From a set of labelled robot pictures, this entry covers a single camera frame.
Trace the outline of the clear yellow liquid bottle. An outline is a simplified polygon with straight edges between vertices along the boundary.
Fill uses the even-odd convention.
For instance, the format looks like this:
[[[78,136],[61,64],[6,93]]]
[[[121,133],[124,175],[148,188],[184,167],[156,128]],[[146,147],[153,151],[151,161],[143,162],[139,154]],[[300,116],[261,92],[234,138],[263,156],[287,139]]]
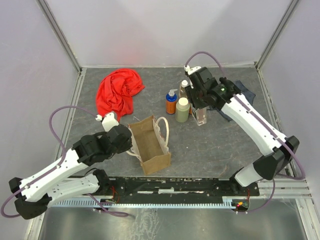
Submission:
[[[188,98],[187,93],[186,93],[186,87],[189,85],[187,80],[182,80],[180,85],[179,85],[179,93],[178,96],[179,98]]]

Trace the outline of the square clear dark-cap bottle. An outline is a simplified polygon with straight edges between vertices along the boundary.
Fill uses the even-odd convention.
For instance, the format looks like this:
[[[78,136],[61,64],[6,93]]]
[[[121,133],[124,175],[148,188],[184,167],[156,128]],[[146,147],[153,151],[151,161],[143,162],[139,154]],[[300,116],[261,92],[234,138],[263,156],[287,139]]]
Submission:
[[[207,108],[196,109],[194,111],[195,120],[198,126],[202,126],[207,123]]]

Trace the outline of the white cap cream bottle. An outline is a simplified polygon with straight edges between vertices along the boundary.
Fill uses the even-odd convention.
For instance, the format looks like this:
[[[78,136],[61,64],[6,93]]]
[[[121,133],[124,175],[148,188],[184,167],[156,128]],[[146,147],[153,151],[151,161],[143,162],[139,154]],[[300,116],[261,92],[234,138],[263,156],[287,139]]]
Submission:
[[[176,103],[175,119],[179,123],[185,123],[189,117],[190,104],[186,97],[181,97]]]

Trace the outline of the printed canvas tote bag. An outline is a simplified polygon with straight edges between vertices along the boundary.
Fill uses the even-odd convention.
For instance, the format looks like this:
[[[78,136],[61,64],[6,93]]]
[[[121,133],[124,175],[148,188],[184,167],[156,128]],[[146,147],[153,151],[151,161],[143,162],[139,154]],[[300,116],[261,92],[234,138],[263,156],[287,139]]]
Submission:
[[[169,122],[165,117],[150,116],[128,125],[132,147],[127,154],[136,157],[145,175],[154,174],[171,165]]]

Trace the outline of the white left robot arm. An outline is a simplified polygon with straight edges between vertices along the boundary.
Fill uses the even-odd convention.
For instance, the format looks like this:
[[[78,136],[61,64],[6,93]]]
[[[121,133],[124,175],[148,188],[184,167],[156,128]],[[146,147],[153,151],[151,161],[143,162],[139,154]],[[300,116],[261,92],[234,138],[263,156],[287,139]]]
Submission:
[[[98,194],[109,189],[111,181],[104,170],[66,182],[71,175],[96,163],[111,159],[132,147],[132,133],[124,125],[109,131],[85,135],[61,157],[42,171],[28,177],[14,177],[9,187],[16,198],[14,205],[19,216],[33,219],[54,204],[78,195]]]

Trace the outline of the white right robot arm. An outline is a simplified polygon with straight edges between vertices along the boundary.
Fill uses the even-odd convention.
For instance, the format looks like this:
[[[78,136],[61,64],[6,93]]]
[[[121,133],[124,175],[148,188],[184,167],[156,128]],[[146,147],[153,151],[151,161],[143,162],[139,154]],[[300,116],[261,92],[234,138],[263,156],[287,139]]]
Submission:
[[[287,137],[268,123],[248,102],[241,89],[231,80],[216,80],[207,67],[185,66],[190,80],[187,98],[197,109],[213,107],[236,122],[254,141],[262,156],[234,174],[242,187],[259,180],[272,180],[292,159],[300,145],[293,135]]]

